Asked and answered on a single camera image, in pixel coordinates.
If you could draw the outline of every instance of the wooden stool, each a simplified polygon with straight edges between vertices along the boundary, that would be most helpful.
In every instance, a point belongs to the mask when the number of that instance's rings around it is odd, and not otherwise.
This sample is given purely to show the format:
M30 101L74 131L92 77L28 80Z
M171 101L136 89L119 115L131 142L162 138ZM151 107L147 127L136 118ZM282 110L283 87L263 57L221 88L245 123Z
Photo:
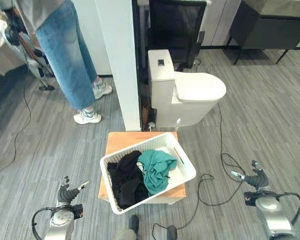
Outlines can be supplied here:
M161 134L161 132L110 132L108 136L108 141L106 145L105 154L111 154L115 151L121 150L125 147L137 144L146 139L152 138L156 135ZM177 133L172 132L172 134L177 138ZM99 189L99 199L109 201L108 193L105 188L104 179L101 177L100 189ZM179 185L157 197L146 202L147 204L174 204L182 198L186 197L185 184Z

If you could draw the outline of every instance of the gray carpet floor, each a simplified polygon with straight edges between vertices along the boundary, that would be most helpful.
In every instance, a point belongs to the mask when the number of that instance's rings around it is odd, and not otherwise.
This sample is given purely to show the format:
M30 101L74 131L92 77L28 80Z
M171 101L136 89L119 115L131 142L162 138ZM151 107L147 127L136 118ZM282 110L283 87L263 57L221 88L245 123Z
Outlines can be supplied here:
M275 65L281 53L246 51L233 66L237 50L202 50L198 72L210 71L227 86L227 94L220 101L224 150L250 175L251 161L261 161L273 191L300 193L300 51L289 51ZM179 141L197 170L197 177L186 184L187 198L170 206L142 205L122 216L115 215L109 203L97 198L99 160L104 156L107 134L125 130L115 91L95 104L102 122L81 126L73 121L75 111L59 88L40 92L39 83L31 76L25 77L25 68L17 71L0 78L0 169L11 161L14 136L28 118L24 86L32 118L16 141L15 162L0 174L0 240L33 239L31 217L37 209L55 205L64 175L70 176L71 187L91 180L73 201L84 205L83 218L75 221L74 240L113 239L119 229L128 227L133 214L140 218L138 238L142 240L151 239L155 222L184 225L195 210L202 173L216 178L200 189L207 202L225 201L238 186L222 170L220 115L214 107L199 124L178 131ZM105 80L114 86L111 78ZM192 223L178 232L179 239L265 239L256 210L244 204L243 193L249 190L253 188L242 185L226 205L209 207L200 203ZM282 204L292 219L297 199L286 198ZM37 218L41 236L48 229L48 220L48 212ZM300 238L300 218L295 231ZM161 228L156 227L154 234L158 240L166 239Z

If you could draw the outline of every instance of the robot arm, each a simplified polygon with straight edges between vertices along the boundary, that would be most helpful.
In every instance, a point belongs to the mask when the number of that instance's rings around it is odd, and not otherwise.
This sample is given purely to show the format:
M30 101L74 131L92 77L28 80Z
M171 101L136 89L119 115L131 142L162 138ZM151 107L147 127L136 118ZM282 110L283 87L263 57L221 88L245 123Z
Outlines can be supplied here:
M50 228L45 236L44 240L71 240L71 234L74 229L74 220L83 217L83 206L82 204L71 205L71 202L80 193L82 189L86 187L90 181L86 181L78 188L67 190L69 187L68 176L64 177L57 194L56 207L42 208L37 211L51 210ZM32 231L36 239L41 240L38 236L34 223L34 218L32 218Z
M244 193L245 204L257 208L257 215L268 239L294 239L296 234L293 230L293 224L300 214L300 208L291 223L284 213L279 198L293 194L300 199L300 196L297 193L276 194L272 192L268 177L260 163L253 161L252 166L254 167L253 171L257 174L255 176L244 176L235 171L231 172L232 175L241 178L257 190L257 192Z

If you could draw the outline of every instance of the white wall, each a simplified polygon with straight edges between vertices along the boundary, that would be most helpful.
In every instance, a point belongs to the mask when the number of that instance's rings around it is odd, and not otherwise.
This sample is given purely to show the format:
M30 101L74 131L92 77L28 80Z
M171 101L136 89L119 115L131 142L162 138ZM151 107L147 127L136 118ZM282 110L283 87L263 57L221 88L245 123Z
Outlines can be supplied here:
M126 131L140 131L131 0L95 0Z
M100 19L94 0L72 0L78 13L80 29L99 75L112 74L105 49Z

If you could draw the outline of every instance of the cabinet leg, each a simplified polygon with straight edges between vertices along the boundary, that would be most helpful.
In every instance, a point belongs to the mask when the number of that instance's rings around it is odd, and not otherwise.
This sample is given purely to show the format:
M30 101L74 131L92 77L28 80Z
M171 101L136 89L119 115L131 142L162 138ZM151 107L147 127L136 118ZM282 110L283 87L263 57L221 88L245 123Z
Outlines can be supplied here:
M239 51L239 54L236 56L236 59L235 59L235 61L234 61L234 64L233 64L233 65L235 65L235 64L238 62L238 59L239 59L239 57L240 57L240 55L241 55L242 51L243 51L243 49L240 49L240 51Z
M276 62L276 64L279 63L279 61L285 56L285 54L288 53L288 51L289 51L289 49L286 49L286 50L284 51L284 53L280 56L280 58L278 59L278 61Z
M230 44L231 40L232 40L232 37L230 36L230 38L229 38L229 40L228 40L228 43L226 44L226 47L228 47L228 46L229 46L229 44Z

